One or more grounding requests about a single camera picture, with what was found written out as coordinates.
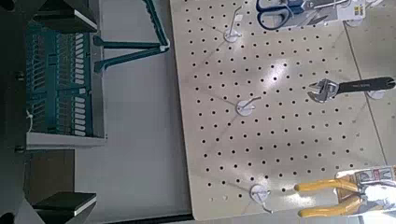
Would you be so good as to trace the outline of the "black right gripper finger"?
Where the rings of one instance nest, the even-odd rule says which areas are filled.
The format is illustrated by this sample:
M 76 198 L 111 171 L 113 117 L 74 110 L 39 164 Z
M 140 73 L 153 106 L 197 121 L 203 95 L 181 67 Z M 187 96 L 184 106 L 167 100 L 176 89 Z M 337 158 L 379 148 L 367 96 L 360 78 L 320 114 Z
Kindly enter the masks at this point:
M 33 20 L 59 33 L 96 33 L 98 24 L 89 0 L 46 0 Z
M 33 208 L 45 224 L 84 224 L 96 202 L 95 193 L 60 191 Z

